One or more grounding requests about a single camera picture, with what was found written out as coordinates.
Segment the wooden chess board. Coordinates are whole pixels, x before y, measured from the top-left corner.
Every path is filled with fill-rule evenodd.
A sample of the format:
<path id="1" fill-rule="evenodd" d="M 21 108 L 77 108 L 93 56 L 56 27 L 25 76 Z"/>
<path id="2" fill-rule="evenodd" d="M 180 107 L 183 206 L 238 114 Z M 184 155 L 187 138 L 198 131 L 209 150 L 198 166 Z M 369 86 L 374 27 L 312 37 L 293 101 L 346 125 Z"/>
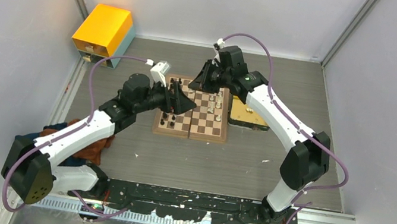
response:
<path id="1" fill-rule="evenodd" d="M 174 137 L 189 138 L 206 141 L 208 143 L 225 143 L 227 139 L 227 116 L 229 98 L 231 94 L 227 88 L 221 88 L 216 94 L 204 93 L 189 89 L 190 77 L 169 74 L 168 83 L 180 81 L 182 90 L 189 99 L 196 103 L 196 108 L 184 114 L 173 115 L 156 111 L 152 132 L 155 134 L 170 135 Z M 214 113 L 208 113 L 210 96 L 214 96 Z M 223 97 L 222 108 L 216 109 L 216 97 Z M 221 116 L 221 121 L 216 121 L 216 116 Z"/>

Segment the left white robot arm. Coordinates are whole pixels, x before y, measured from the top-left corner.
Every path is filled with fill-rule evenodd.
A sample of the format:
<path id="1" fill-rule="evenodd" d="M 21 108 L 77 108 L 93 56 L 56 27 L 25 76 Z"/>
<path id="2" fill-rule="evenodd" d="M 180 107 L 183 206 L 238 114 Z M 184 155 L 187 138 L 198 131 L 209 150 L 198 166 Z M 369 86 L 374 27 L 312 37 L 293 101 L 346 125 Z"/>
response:
<path id="1" fill-rule="evenodd" d="M 182 114 L 196 108 L 178 81 L 167 86 L 152 83 L 144 74 L 133 74 L 117 97 L 105 102 L 92 115 L 53 134 L 34 140 L 16 138 L 2 168 L 4 186 L 11 187 L 26 203 L 41 201 L 49 193 L 84 191 L 98 200 L 106 193 L 106 175 L 92 165 L 61 166 L 61 163 L 103 138 L 135 123 L 138 113 L 160 109 Z"/>

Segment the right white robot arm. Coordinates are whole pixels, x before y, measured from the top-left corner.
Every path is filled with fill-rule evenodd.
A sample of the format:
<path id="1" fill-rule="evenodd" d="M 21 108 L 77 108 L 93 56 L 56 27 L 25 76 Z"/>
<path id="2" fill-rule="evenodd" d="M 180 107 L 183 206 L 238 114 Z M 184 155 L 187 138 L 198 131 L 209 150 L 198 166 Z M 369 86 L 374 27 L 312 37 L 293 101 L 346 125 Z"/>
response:
<path id="1" fill-rule="evenodd" d="M 213 47 L 215 57 L 205 62 L 189 88 L 205 93 L 227 88 L 260 115 L 282 143 L 287 155 L 279 170 L 281 180 L 262 199 L 259 210 L 265 224 L 278 224 L 300 191 L 328 172 L 330 138 L 302 123 L 277 97 L 266 77 L 249 71 L 238 46 L 216 43 Z"/>

